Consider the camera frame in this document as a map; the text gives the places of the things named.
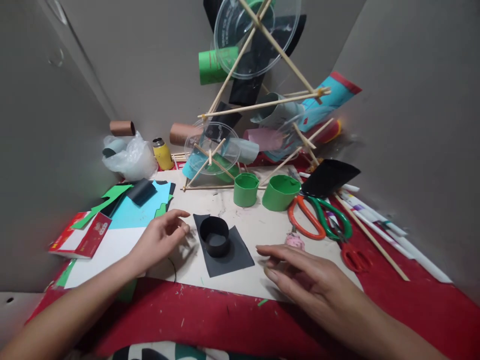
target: brown paper tube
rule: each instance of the brown paper tube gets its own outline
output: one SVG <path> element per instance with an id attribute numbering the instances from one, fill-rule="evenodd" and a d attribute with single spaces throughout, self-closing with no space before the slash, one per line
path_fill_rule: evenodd
<path id="1" fill-rule="evenodd" d="M 135 135 L 135 125 L 131 121 L 110 121 L 110 131 L 115 136 Z"/>
<path id="2" fill-rule="evenodd" d="M 202 127 L 174 122 L 170 129 L 170 144 L 184 146 L 188 137 L 200 136 L 203 131 Z"/>

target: gray cardboard wall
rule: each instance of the gray cardboard wall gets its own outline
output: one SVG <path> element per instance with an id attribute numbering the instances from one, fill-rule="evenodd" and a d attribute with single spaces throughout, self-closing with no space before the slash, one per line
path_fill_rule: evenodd
<path id="1" fill-rule="evenodd" d="M 292 59 L 318 86 L 331 72 L 365 0 L 304 0 L 308 14 Z M 61 0 L 93 70 L 120 120 L 132 120 L 145 139 L 168 139 L 172 123 L 193 124 L 221 84 L 200 86 L 198 53 L 213 32 L 200 0 Z M 265 77 L 271 91 L 302 91 L 285 63 Z M 230 87 L 225 90 L 228 101 Z M 250 126 L 247 118 L 236 130 Z M 182 151 L 182 147 L 173 147 Z"/>
<path id="2" fill-rule="evenodd" d="M 65 261 L 49 244 L 116 181 L 109 118 L 36 1 L 0 2 L 0 43 L 0 291 L 41 293 Z"/>
<path id="3" fill-rule="evenodd" d="M 478 1 L 368 0 L 335 65 L 352 184 L 477 304 L 479 42 Z"/>

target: yellow water bottle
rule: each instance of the yellow water bottle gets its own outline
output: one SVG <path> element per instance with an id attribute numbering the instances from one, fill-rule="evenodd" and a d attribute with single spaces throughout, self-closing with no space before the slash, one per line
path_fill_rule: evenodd
<path id="1" fill-rule="evenodd" d="M 170 149 L 161 137 L 153 139 L 153 153 L 155 154 L 155 159 L 158 162 L 158 165 L 160 165 L 160 169 L 170 170 L 174 167 L 174 162 L 172 161 L 172 154 L 170 154 Z"/>

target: left hand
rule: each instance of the left hand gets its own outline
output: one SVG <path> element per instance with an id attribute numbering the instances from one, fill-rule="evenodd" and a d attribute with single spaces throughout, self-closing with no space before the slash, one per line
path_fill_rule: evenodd
<path id="1" fill-rule="evenodd" d="M 136 276 L 165 259 L 179 245 L 190 232 L 190 226 L 180 218 L 189 216 L 190 214 L 183 210 L 170 210 L 150 221 L 136 245 L 126 256 Z"/>

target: fingernail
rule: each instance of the fingernail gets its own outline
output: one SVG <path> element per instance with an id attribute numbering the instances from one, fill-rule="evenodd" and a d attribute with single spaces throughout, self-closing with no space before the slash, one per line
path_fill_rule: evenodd
<path id="1" fill-rule="evenodd" d="M 266 267 L 263 271 L 265 272 L 266 277 L 272 280 L 274 283 L 276 283 L 279 280 L 279 277 L 276 271 L 270 270 L 268 267 Z"/>

